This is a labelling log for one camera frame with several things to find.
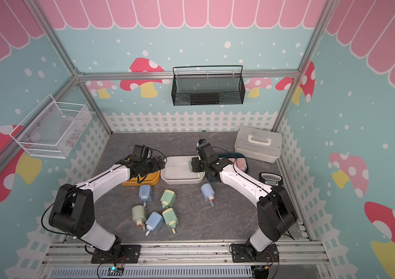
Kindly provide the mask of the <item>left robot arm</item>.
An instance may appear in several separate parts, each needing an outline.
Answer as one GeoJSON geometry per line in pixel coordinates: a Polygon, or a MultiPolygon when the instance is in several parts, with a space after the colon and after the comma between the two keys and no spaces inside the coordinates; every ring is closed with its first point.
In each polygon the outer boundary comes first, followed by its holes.
{"type": "Polygon", "coordinates": [[[165,168],[164,155],[153,156],[154,149],[135,145],[131,154],[117,161],[108,170],[86,181],[62,185],[51,206],[48,224],[69,236],[103,252],[119,253],[121,240],[95,220],[95,202],[120,184],[165,168]]]}

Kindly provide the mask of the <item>yellow plastic storage box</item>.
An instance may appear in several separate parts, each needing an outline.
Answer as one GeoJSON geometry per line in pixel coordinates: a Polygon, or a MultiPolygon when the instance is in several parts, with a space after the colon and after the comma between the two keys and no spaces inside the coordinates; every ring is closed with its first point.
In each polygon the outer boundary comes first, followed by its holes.
{"type": "Polygon", "coordinates": [[[158,171],[155,173],[150,173],[146,177],[138,176],[122,183],[122,186],[137,186],[137,187],[141,185],[155,186],[160,181],[160,174],[161,171],[158,171]]]}

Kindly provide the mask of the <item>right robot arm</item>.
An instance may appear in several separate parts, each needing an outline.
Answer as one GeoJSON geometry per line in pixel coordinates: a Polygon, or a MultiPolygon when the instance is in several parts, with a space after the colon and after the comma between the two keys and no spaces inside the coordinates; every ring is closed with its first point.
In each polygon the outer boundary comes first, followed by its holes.
{"type": "Polygon", "coordinates": [[[196,150],[198,158],[191,162],[194,172],[204,171],[206,175],[234,188],[257,208],[258,229],[246,242],[251,251],[265,251],[297,223],[296,210],[283,186],[264,184],[254,179],[234,162],[220,157],[205,139],[198,141],[196,150]]]}

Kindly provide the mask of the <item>dark teal storage box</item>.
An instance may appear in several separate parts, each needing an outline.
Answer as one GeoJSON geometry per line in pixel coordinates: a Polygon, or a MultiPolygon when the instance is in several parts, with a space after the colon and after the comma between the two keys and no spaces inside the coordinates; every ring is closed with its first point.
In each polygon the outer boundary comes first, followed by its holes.
{"type": "Polygon", "coordinates": [[[238,168],[245,172],[248,173],[248,164],[247,164],[247,160],[245,158],[245,156],[241,153],[219,153],[218,156],[220,158],[226,158],[228,160],[230,160],[233,163],[236,163],[236,165],[238,166],[238,168]]]}

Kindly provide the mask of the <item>pink pencil sharpener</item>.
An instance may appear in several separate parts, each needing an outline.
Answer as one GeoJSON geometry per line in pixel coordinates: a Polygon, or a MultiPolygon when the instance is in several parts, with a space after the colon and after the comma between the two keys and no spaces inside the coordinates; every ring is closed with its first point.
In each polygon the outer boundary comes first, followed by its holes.
{"type": "Polygon", "coordinates": [[[238,158],[235,163],[242,172],[246,173],[248,166],[245,158],[238,158]]]}

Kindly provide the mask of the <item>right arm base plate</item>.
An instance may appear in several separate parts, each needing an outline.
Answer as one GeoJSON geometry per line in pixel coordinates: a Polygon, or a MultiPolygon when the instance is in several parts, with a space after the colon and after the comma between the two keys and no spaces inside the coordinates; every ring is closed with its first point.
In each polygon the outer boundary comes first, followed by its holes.
{"type": "Polygon", "coordinates": [[[229,252],[232,255],[234,263],[269,263],[279,262],[279,251],[276,244],[272,243],[262,252],[257,252],[252,246],[247,244],[234,244],[229,246],[229,252]]]}

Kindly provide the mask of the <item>green pencil sharpener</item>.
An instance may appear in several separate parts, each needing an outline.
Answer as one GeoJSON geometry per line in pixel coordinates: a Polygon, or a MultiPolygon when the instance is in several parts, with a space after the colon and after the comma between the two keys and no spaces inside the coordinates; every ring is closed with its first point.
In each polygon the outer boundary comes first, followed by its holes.
{"type": "Polygon", "coordinates": [[[189,171],[192,172],[192,173],[194,173],[194,168],[193,168],[193,162],[192,162],[192,160],[189,161],[188,165],[189,165],[189,171]]]}
{"type": "Polygon", "coordinates": [[[162,212],[162,215],[163,215],[163,219],[164,219],[164,222],[167,225],[167,227],[169,229],[171,229],[173,234],[175,234],[176,233],[176,227],[177,227],[179,221],[178,221],[178,218],[177,218],[177,216],[175,214],[174,209],[173,208],[168,208],[168,209],[166,209],[166,210],[164,210],[162,212]]]}
{"type": "Polygon", "coordinates": [[[176,201],[176,193],[170,189],[166,189],[160,198],[161,207],[163,209],[172,208],[174,206],[175,201],[176,201]]]}

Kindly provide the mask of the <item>white plastic storage box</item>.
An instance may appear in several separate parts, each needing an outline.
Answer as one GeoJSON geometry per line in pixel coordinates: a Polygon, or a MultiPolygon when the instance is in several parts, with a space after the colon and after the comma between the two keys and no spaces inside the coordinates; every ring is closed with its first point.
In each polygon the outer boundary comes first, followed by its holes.
{"type": "Polygon", "coordinates": [[[167,184],[198,184],[205,177],[204,172],[189,171],[189,161],[193,156],[169,156],[165,168],[161,171],[161,178],[167,184]]]}

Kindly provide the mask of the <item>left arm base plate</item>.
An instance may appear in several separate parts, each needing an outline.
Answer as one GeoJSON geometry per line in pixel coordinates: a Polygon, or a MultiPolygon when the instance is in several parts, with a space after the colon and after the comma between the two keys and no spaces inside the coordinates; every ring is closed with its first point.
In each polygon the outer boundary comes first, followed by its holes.
{"type": "Polygon", "coordinates": [[[92,255],[92,264],[101,263],[138,263],[140,245],[117,245],[110,251],[96,249],[92,255]]]}

